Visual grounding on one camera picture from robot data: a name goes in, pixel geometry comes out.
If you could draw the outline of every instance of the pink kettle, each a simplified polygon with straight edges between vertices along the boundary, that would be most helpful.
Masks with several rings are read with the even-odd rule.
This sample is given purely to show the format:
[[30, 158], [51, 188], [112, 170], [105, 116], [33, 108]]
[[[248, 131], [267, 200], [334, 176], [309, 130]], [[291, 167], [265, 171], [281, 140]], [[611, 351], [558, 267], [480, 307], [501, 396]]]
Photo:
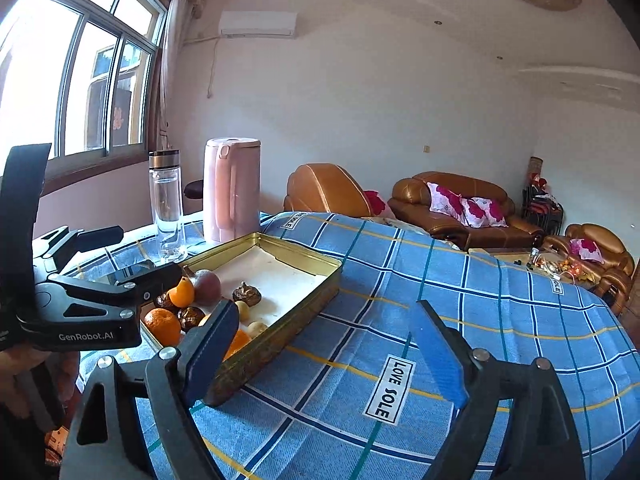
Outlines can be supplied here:
[[259, 202], [260, 140], [208, 140], [202, 195], [207, 242], [228, 242], [259, 231]]

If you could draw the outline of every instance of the small orange fruit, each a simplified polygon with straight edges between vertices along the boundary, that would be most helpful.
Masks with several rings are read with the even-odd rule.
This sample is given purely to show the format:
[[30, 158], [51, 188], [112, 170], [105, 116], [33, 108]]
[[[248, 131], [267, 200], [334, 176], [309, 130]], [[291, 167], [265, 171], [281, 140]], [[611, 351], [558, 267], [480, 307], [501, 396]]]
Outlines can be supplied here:
[[251, 341], [251, 338], [247, 334], [245, 334], [242, 330], [238, 330], [236, 332], [236, 336], [234, 337], [234, 340], [231, 342], [231, 346], [229, 347], [229, 350], [226, 351], [225, 357], [222, 360], [224, 361], [225, 359], [229, 359], [233, 354], [235, 354], [239, 349], [241, 349], [249, 341]]
[[169, 299], [178, 308], [187, 308], [195, 300], [196, 291], [189, 278], [184, 276], [178, 285], [169, 290]]
[[180, 343], [180, 321], [167, 309], [150, 310], [144, 322], [149, 332], [162, 346], [178, 346]]

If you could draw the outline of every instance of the silver bolt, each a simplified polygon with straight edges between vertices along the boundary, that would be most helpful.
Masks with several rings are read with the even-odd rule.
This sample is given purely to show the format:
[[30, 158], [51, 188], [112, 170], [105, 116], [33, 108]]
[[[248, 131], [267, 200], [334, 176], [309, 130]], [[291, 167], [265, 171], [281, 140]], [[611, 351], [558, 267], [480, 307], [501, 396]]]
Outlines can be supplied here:
[[545, 357], [539, 357], [536, 359], [536, 366], [541, 370], [549, 370], [549, 368], [551, 368], [551, 361]]
[[108, 368], [113, 364], [113, 357], [110, 355], [103, 355], [98, 359], [98, 368]]
[[481, 363], [487, 362], [489, 360], [489, 357], [491, 357], [489, 351], [485, 350], [484, 348], [474, 348], [471, 352], [471, 355], [476, 361], [480, 361]]
[[168, 361], [169, 359], [173, 359], [178, 351], [172, 346], [165, 346], [161, 351], [158, 352], [158, 355], [163, 361]]

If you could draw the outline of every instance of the pillow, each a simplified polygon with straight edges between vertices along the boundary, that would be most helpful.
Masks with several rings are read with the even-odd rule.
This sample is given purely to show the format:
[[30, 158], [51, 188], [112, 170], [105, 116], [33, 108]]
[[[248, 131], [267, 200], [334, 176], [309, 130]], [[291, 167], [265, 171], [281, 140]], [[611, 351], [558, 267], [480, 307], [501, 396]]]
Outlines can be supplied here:
[[491, 225], [482, 208], [469, 198], [461, 198], [462, 207], [465, 210], [466, 225], [469, 227], [489, 227]]
[[591, 260], [599, 264], [604, 263], [604, 258], [596, 242], [587, 238], [574, 238], [571, 240], [571, 254], [580, 256], [581, 260]]
[[431, 191], [431, 207], [429, 211], [451, 216], [466, 226], [465, 210], [462, 207], [462, 202], [460, 202], [461, 196], [433, 182], [427, 182], [427, 186], [429, 186], [429, 191]]
[[377, 191], [365, 191], [364, 195], [367, 197], [369, 205], [371, 206], [375, 216], [379, 216], [380, 218], [390, 218], [392, 220], [396, 219], [396, 215], [391, 211], [389, 204], [380, 198], [380, 193]]
[[500, 203], [497, 200], [490, 200], [488, 198], [480, 198], [475, 196], [469, 200], [473, 200], [484, 214], [489, 219], [489, 225], [491, 227], [507, 227], [507, 222], [504, 220], [504, 213], [500, 207]]

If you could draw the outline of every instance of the tablecloth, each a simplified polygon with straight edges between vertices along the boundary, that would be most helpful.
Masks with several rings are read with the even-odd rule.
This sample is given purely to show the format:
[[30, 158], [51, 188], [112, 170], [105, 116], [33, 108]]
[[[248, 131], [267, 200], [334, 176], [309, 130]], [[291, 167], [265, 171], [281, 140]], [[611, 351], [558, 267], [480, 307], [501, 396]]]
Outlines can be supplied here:
[[[427, 299], [446, 325], [496, 358], [551, 360], [577, 426], [587, 478], [603, 479], [640, 426], [640, 358], [603, 302], [489, 255], [467, 254], [426, 235], [335, 214], [262, 216], [263, 232], [343, 261], [340, 293], [260, 374], [219, 408], [191, 408], [228, 479], [420, 479], [456, 410], [410, 334], [407, 307]], [[204, 250], [201, 216], [187, 217], [190, 252]], [[66, 273], [87, 279], [156, 257], [153, 229], [77, 256]], [[138, 348], [84, 352], [85, 381], [102, 354], [148, 358]], [[362, 414], [388, 355], [416, 363], [397, 425]], [[148, 401], [139, 400], [145, 441], [159, 478], [172, 478]], [[500, 403], [474, 478], [489, 478], [509, 404]]]

